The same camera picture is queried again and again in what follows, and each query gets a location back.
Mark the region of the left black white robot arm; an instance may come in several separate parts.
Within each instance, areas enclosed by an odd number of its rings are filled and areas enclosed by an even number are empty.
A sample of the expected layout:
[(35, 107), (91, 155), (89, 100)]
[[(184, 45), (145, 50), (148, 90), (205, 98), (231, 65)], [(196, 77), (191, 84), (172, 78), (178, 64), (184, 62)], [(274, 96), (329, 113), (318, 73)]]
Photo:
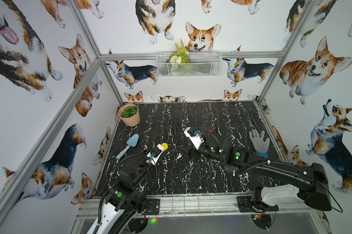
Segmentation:
[(118, 161), (118, 176), (101, 197), (98, 217), (87, 231), (89, 234), (119, 234), (135, 215), (146, 210), (147, 196), (137, 187), (157, 170), (157, 163), (168, 147), (167, 143), (161, 143), (146, 155), (131, 154)]

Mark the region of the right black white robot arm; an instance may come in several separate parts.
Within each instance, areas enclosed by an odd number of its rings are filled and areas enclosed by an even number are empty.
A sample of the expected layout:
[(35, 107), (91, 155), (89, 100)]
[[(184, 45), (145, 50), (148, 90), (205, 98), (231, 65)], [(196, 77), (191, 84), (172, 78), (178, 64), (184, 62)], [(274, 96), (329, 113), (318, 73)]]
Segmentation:
[(297, 198), (309, 207), (321, 211), (332, 210), (328, 179), (321, 164), (300, 166), (271, 160), (256, 153), (248, 153), (239, 147), (232, 147), (226, 140), (220, 142), (217, 135), (208, 130), (187, 128), (184, 134), (190, 139), (193, 147), (181, 147), (180, 150), (193, 160), (204, 157), (234, 175), (252, 172), (278, 179), (297, 187)]

